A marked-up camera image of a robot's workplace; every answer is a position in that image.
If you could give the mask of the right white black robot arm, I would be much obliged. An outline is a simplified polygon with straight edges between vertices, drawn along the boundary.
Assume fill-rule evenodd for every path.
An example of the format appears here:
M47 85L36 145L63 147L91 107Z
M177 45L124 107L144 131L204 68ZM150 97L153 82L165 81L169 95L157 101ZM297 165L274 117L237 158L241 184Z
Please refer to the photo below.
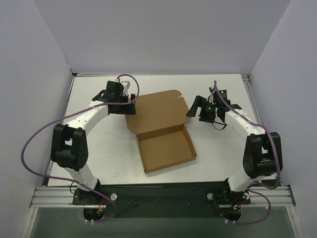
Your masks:
M243 168L227 179L232 192L242 192L254 183L269 189L279 186L282 154L278 133L267 133L238 104L226 105L217 96L213 101L196 96L186 116L195 117L198 108L201 109L199 121L214 124L219 118L223 126L233 128L245 141Z

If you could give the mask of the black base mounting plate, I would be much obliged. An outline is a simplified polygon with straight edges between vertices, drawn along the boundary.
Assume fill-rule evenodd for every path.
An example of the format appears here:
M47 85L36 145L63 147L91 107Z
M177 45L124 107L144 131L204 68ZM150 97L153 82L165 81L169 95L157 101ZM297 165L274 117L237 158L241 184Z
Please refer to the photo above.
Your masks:
M73 205L82 205L87 220L115 218L213 218L222 214L239 219L249 205L247 191L233 192L224 181L101 185L110 198L76 189Z

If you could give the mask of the aluminium front frame rail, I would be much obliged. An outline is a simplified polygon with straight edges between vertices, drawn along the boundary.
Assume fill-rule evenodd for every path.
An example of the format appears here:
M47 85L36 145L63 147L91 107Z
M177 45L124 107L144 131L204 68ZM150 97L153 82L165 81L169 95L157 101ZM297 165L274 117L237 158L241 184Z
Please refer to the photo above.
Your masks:
M281 186L274 190L264 187L252 187L252 191L256 194L250 195L251 206L265 207L266 200L260 195L266 196L272 207L291 207L295 206L295 199L291 187ZM98 205L75 205L73 202L73 194L68 187L38 187L34 191L33 198L30 203L32 208L98 208Z

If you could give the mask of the right aluminium side rail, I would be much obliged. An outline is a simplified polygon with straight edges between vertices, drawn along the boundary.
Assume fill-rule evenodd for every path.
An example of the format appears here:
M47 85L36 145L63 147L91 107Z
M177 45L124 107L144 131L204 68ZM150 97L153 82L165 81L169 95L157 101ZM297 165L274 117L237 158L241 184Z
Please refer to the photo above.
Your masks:
M248 97L249 97L249 100L250 100L250 103L251 103L251 107L252 107L253 113L255 115L256 123L257 124L263 124L262 118L260 116L258 107L256 105L256 101L255 101L255 98L254 98L254 95L253 95L253 92L252 92L252 89L251 89L250 75L247 74L247 73L243 73L243 74L241 74L241 77L242 77L244 86L246 88L246 91L247 91L247 94L248 94ZM274 176L276 178L276 181L275 181L276 182L276 186L280 186L282 184L281 169L283 168L283 166L279 166L279 167L280 167L279 172L274 174Z

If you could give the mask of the brown cardboard box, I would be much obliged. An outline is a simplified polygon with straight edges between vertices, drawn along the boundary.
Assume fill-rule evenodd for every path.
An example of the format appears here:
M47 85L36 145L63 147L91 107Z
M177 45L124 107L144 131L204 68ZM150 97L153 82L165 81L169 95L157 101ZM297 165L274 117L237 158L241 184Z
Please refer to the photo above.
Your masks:
M127 115L128 129L136 135L146 174L187 163L197 153L185 126L189 111L178 90L139 96L135 115Z

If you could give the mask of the left aluminium side rail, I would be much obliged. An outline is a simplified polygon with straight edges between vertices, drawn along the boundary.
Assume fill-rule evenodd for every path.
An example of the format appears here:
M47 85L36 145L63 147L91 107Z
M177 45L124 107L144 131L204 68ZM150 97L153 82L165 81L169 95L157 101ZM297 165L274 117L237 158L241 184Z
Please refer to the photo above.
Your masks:
M76 156L71 155L72 146L65 144L65 141L71 140L74 131L74 128L70 128L64 123L55 125L51 144L51 166L49 168L52 169L54 163L64 169L67 168L67 163L69 165L74 164Z

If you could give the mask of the aluminium side rail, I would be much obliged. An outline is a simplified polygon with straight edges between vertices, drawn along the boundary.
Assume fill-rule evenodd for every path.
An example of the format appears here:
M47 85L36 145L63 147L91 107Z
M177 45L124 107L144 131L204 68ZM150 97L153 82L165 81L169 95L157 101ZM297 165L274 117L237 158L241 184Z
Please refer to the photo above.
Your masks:
M254 95L253 95L253 92L252 92L252 89L251 89L250 75L247 74L247 73L243 73L243 74L241 74L241 77L242 77L244 86L246 88L246 91L247 91L247 94L248 94L248 97L249 97L249 100L250 100L250 103L251 103L251 107L252 107L253 113L255 115L256 123L257 124L263 124L262 118L260 116L258 107L256 105L256 101L255 101L255 98L254 98ZM276 182L276 186L280 186L282 184L281 169L283 168L283 166L279 166L279 167L280 167L279 172L274 174L274 176L276 178L276 181L275 181Z
M51 144L51 166L49 168L52 169L54 163L64 169L67 168L67 163L69 165L74 164L76 156L71 155L72 146L65 144L65 141L71 140L74 131L74 128L70 128L64 123L55 125Z

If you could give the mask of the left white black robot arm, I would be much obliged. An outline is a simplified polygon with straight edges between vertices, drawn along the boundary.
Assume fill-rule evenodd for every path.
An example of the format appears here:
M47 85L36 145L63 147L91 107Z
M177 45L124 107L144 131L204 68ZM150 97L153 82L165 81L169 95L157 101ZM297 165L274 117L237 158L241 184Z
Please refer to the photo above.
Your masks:
M90 101L87 111L80 113L66 124L57 124L53 129L51 160L64 168L84 191L84 198L91 204L101 200L99 180L91 172L87 135L110 114L135 115L135 94L128 94L129 81L108 81L106 88Z

